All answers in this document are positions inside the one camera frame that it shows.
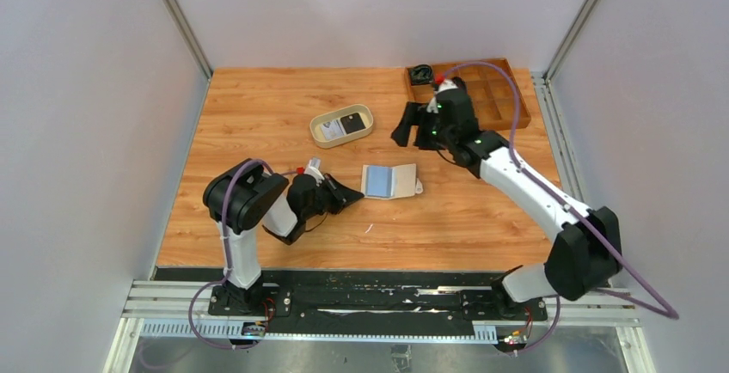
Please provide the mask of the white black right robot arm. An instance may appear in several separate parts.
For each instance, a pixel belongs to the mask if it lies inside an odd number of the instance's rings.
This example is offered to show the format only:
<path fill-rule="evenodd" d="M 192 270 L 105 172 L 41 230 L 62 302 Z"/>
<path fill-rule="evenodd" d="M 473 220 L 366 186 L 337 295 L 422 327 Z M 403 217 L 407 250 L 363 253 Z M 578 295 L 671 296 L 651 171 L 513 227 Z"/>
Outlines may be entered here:
<path fill-rule="evenodd" d="M 542 264 L 517 266 L 491 284 L 493 306 L 510 317 L 524 303 L 558 296 L 569 301 L 601 287 L 621 269 L 619 221 L 608 207 L 593 209 L 538 174 L 493 130 L 483 130 L 467 92 L 442 84 L 427 103 L 408 102 L 391 137 L 407 146 L 446 150 L 452 161 L 504 193 L 552 242 Z"/>

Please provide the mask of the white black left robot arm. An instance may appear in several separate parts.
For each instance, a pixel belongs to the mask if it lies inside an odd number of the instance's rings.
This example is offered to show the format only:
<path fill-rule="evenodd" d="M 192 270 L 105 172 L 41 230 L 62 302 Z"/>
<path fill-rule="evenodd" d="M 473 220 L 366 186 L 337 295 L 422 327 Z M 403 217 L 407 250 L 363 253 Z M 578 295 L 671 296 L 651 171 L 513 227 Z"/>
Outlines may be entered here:
<path fill-rule="evenodd" d="M 219 290 L 234 309 L 244 314 L 257 310 L 266 301 L 258 229 L 291 245 L 311 231 L 311 218 L 338 215 L 364 197 L 323 173 L 317 157 L 284 173 L 274 172 L 261 159 L 249 158 L 219 175 L 203 194 L 223 245 L 224 275 Z"/>

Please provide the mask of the white leather card holder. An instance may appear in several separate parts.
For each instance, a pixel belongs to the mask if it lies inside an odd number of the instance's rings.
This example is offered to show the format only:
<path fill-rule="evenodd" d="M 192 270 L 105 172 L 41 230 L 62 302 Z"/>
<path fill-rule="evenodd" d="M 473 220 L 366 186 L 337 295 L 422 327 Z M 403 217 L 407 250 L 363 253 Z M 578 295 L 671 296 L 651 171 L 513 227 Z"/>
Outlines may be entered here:
<path fill-rule="evenodd" d="M 360 192 L 368 199 L 402 199 L 424 192 L 415 163 L 394 167 L 364 165 Z"/>

